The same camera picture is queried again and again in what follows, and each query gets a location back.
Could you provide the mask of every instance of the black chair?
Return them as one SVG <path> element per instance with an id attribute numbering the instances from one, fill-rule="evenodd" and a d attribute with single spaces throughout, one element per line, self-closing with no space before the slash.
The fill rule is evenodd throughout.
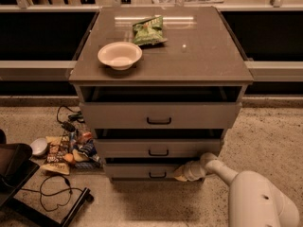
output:
<path id="1" fill-rule="evenodd" d="M 59 223 L 14 198 L 16 193 L 39 169 L 39 165 L 30 161 L 32 149 L 26 144 L 7 144 L 7 137 L 0 129 L 0 209 L 4 206 L 28 218 L 39 226 L 68 226 L 85 201 L 92 201 L 90 189 L 84 188 L 69 213 Z"/>

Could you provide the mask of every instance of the robotic arm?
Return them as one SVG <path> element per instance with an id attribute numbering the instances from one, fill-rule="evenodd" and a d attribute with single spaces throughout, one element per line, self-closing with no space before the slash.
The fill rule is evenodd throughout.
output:
<path id="1" fill-rule="evenodd" d="M 257 172 L 238 173 L 212 153 L 188 162 L 174 172 L 178 181 L 195 181 L 216 174 L 229 186 L 229 227 L 297 227 L 294 203 Z"/>

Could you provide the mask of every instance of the drawer handle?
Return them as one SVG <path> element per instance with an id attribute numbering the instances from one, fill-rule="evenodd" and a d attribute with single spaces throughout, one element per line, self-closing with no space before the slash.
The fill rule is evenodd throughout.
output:
<path id="1" fill-rule="evenodd" d="M 150 125 L 168 125 L 171 123 L 171 117 L 169 117 L 168 120 L 151 120 L 149 117 L 147 117 L 146 121 Z"/>
<path id="2" fill-rule="evenodd" d="M 149 149 L 149 155 L 150 156 L 168 156 L 169 155 L 169 150 L 167 149 L 167 152 L 166 153 L 163 153 L 163 154 L 154 154 L 151 152 L 151 150 Z"/>
<path id="3" fill-rule="evenodd" d="M 152 176 L 150 173 L 150 178 L 166 178 L 167 177 L 167 172 L 164 172 L 163 175 L 157 175 L 157 176 Z"/>

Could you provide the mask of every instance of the bowl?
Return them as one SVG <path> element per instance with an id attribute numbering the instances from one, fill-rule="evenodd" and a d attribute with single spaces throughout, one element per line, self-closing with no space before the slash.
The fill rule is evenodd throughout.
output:
<path id="1" fill-rule="evenodd" d="M 47 141 L 45 138 L 38 138 L 30 144 L 32 148 L 32 155 L 42 156 L 46 154 Z"/>
<path id="2" fill-rule="evenodd" d="M 141 48 L 136 44 L 128 42 L 107 44 L 98 52 L 98 60 L 115 70 L 130 68 L 141 56 Z"/>

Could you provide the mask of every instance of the gray cabinet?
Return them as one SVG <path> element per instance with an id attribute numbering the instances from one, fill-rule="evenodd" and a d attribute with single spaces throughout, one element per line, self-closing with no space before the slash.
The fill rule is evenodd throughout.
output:
<path id="1" fill-rule="evenodd" d="M 132 23 L 164 16 L 164 44 L 125 71 L 98 61 L 133 38 Z M 112 180 L 173 180 L 181 164 L 219 154 L 252 77 L 214 8 L 103 9 L 70 77 Z"/>

